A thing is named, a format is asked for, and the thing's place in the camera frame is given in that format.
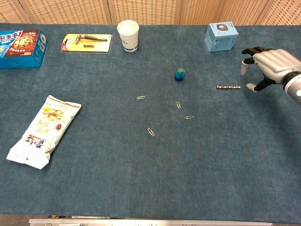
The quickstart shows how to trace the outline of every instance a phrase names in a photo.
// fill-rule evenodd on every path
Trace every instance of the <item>blue tablecloth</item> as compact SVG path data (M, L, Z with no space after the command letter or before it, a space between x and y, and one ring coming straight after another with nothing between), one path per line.
M237 27L215 53L206 26L140 26L135 53L114 25L0 24L14 29L49 45L41 68L0 71L0 213L301 223L301 108L280 85L248 90L256 66L240 75L247 47L301 59L300 26ZM113 34L111 51L62 53L67 33ZM50 163L6 160L47 95L82 104Z

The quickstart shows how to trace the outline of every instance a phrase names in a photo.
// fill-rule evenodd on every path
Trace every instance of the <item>white plastic bag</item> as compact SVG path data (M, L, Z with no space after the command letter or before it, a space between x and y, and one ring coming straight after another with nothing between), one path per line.
M42 169L81 105L48 96L32 123L10 150L7 159Z

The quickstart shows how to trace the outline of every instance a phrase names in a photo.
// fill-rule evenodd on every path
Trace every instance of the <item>paper cup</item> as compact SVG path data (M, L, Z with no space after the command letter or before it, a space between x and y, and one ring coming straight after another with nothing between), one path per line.
M135 52L138 48L139 25L134 20L124 20L117 26L123 48L126 52Z

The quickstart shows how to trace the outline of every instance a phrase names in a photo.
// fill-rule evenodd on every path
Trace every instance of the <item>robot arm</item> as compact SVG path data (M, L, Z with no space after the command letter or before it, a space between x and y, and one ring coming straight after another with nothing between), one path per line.
M273 50L260 46L246 48L242 54L252 57L242 61L241 74L244 75L251 64L255 64L263 73L263 80L246 86L258 92L272 84L282 84L283 90L301 105L301 61L283 49Z

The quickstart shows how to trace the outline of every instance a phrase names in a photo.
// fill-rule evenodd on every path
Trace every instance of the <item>cardboard box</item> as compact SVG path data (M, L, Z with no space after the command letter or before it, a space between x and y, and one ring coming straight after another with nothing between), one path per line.
M0 69L41 67L47 44L41 30L0 31Z
M237 37L233 23L228 21L209 24L204 41L209 52L216 52L232 49Z

